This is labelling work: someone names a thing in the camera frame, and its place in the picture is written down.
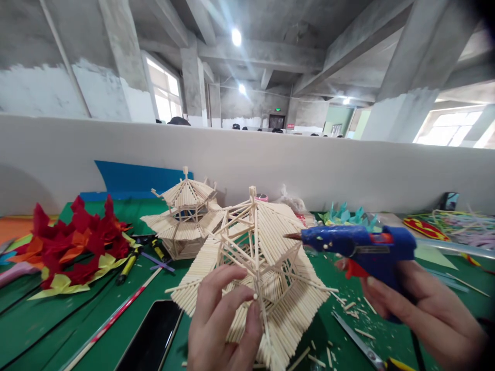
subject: green table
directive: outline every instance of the green table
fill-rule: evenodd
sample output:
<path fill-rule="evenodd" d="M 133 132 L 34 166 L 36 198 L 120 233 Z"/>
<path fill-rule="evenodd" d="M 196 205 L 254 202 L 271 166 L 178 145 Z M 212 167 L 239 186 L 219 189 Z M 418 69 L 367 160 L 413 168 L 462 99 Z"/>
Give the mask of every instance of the green table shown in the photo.
<path fill-rule="evenodd" d="M 68 204 L 60 219 L 69 222 L 72 212 Z M 115 213 L 120 221 L 133 223 L 135 234 L 149 234 L 152 231 L 139 220 L 143 215 L 158 214 L 166 209 L 158 199 L 115 201 Z M 103 202 L 87 203 L 86 209 L 92 214 L 103 214 Z M 310 257 L 315 270 L 327 285 L 338 288 L 340 297 L 348 302 L 356 301 L 358 307 L 368 315 L 360 315 L 360 320 L 343 314 L 339 303 L 331 297 L 319 310 L 313 323 L 303 335 L 296 351 L 299 355 L 313 340 L 317 351 L 311 354 L 327 363 L 327 341 L 334 344 L 332 351 L 336 356 L 334 368 L 343 370 L 372 369 L 367 359 L 354 343 L 345 335 L 341 327 L 331 317 L 336 310 L 351 326 L 366 331 L 376 337 L 376 341 L 365 340 L 367 344 L 383 358 L 394 357 L 417 369 L 417 362 L 409 329 L 383 321 L 372 314 L 362 298 L 359 281 L 355 278 L 346 280 L 344 274 L 333 267 L 333 254 L 320 254 Z M 475 287 L 492 292 L 495 277 L 481 272 L 471 266 L 465 259 L 449 257 L 459 268 L 454 274 L 468 281 Z M 488 269 L 495 270 L 495 262 L 479 259 Z M 169 299 L 165 294 L 167 288 L 177 286 L 187 272 L 192 260 L 174 262 L 174 274 L 160 273 L 133 305 L 121 316 L 111 329 L 97 342 L 91 351 L 75 367 L 76 370 L 113 370 L 146 312 L 155 300 Z M 423 266 L 444 272 L 442 267 L 419 261 Z M 97 281 L 88 292 L 75 295 L 59 295 L 44 300 L 26 301 L 37 292 L 41 279 L 39 275 L 23 277 L 0 290 L 0 333 L 4 345 L 0 352 L 0 369 L 14 370 L 58 370 L 83 343 L 91 337 L 98 327 L 150 276 L 150 267 L 154 265 L 144 257 L 139 257 L 128 281 L 122 286 L 115 286 L 115 274 L 107 275 Z M 1 267 L 3 272 L 8 267 Z M 468 294 L 459 293 L 459 297 L 469 310 L 477 317 L 495 321 L 492 313 L 493 300 L 473 290 Z M 179 325 L 172 347 L 167 356 L 163 370 L 180 369 L 187 359 L 187 335 L 190 318 L 184 316 Z M 428 369 L 440 367 L 423 351 Z M 298 369 L 310 368 L 310 361 L 305 359 Z"/>

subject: hand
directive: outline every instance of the hand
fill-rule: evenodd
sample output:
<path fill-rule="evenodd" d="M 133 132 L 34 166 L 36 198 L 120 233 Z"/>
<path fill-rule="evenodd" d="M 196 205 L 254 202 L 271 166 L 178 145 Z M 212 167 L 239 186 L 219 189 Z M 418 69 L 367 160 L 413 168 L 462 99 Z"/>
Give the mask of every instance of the hand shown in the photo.
<path fill-rule="evenodd" d="M 222 289 L 233 280 L 246 277 L 247 270 L 222 265 L 206 276 L 197 291 L 196 310 L 189 328 L 187 370 L 252 370 L 263 335 L 260 308 L 254 291 L 239 286 L 222 297 Z M 239 344 L 226 343 L 236 310 L 253 300 Z"/>
<path fill-rule="evenodd" d="M 383 318 L 393 314 L 409 326 L 443 368 L 472 368 L 488 339 L 478 322 L 456 294 L 418 263 L 401 261 L 397 268 L 416 305 L 373 277 L 360 278 L 366 299 Z"/>

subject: smartphone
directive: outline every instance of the smartphone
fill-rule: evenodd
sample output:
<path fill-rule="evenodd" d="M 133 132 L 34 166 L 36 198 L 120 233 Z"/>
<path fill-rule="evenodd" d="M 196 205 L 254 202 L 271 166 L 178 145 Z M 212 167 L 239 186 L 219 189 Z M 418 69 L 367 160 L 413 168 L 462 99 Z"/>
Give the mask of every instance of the smartphone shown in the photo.
<path fill-rule="evenodd" d="M 161 370 L 183 313 L 171 300 L 154 302 L 115 371 Z"/>

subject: green wall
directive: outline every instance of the green wall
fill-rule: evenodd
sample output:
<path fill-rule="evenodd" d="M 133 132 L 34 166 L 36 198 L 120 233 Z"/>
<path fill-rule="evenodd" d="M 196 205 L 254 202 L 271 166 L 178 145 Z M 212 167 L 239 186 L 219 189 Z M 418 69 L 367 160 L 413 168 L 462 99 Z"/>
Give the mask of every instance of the green wall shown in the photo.
<path fill-rule="evenodd" d="M 332 125 L 342 124 L 341 133 L 342 135 L 345 135 L 345 132 L 349 127 L 353 112 L 354 108 L 330 106 L 326 114 L 325 127 L 323 129 L 323 132 L 329 133 L 332 130 Z"/>

